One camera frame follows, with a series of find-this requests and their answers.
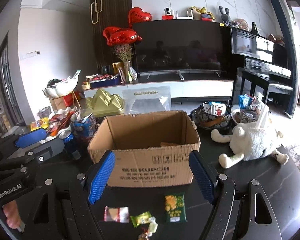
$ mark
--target door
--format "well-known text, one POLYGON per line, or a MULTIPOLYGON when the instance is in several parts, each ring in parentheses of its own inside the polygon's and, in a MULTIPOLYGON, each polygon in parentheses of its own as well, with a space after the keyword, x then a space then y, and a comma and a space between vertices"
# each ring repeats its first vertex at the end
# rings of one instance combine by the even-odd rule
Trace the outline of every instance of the door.
POLYGON ((8 61, 8 35, 0 47, 0 97, 3 110, 7 114, 6 122, 10 123, 11 127, 25 125, 11 82, 8 61))
POLYGON ((113 54, 102 35, 108 26, 128 28, 128 12, 132 8, 131 0, 90 0, 93 43, 98 69, 121 61, 113 54))

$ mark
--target blue gripper pad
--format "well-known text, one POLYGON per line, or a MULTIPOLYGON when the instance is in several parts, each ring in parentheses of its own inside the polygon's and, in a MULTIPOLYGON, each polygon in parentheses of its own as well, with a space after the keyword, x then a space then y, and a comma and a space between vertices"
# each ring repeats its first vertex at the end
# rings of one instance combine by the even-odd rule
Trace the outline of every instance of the blue gripper pad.
POLYGON ((88 200, 92 205, 96 200, 99 200, 101 198, 103 190, 105 189, 107 181, 114 168, 115 155, 111 151, 106 151, 105 155, 107 153, 108 155, 106 156, 106 158, 102 157, 100 162, 98 163, 101 166, 90 184, 88 200))
POLYGON ((201 194, 213 205, 216 200, 213 194, 213 183, 193 152, 189 154, 189 166, 201 190, 201 194))
POLYGON ((26 148, 40 140, 44 140, 47 136, 47 132, 43 128, 39 128, 32 132, 21 135, 16 141, 16 146, 19 148, 26 148))

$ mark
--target white plush sheep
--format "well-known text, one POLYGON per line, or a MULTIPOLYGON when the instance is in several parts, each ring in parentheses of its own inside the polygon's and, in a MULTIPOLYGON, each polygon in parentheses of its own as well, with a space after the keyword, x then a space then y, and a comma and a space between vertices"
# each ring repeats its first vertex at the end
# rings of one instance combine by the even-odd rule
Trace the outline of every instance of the white plush sheep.
POLYGON ((230 142, 230 148, 234 155, 228 157, 226 154, 219 156, 220 165, 227 169, 241 160, 249 161, 272 155, 284 165, 289 156, 280 153, 277 148, 281 146, 283 134, 276 131, 270 124, 265 128, 256 128, 257 122, 239 123, 234 127, 232 135, 221 135, 218 130, 211 132, 211 138, 215 142, 230 142))

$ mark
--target cardboard box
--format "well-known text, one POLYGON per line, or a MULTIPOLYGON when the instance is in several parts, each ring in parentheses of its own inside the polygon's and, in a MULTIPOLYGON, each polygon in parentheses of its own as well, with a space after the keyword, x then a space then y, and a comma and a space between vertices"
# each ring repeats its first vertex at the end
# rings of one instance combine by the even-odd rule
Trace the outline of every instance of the cardboard box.
MULTIPOLYGON (((74 92, 66 95, 66 97, 68 97, 68 96, 72 96, 72 102, 73 102, 73 104, 72 104, 71 107, 77 106, 78 108, 81 108, 80 104, 78 102, 78 99, 77 99, 77 97, 76 97, 76 95, 75 95, 74 92)), ((67 104, 66 104, 66 101, 65 101, 64 97, 60 97, 60 98, 56 98, 56 99, 49 98, 49 100, 50 100, 50 104, 52 106, 52 109, 53 109, 53 111, 55 113, 58 112, 59 109, 65 110, 68 107, 67 104)))
POLYGON ((88 152, 94 163, 108 149, 115 153, 109 186, 165 187, 192 182, 188 158, 199 146, 199 135, 188 115, 165 111, 107 116, 88 152), (161 147, 162 142, 177 145, 161 147))

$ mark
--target window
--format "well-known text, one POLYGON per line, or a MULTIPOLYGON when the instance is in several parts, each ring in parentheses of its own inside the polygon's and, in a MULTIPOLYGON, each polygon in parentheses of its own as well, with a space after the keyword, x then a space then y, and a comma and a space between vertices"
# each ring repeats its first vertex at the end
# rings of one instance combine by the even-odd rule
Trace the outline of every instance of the window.
POLYGON ((25 125, 11 82, 8 61, 8 35, 0 47, 0 97, 3 108, 13 125, 25 125))

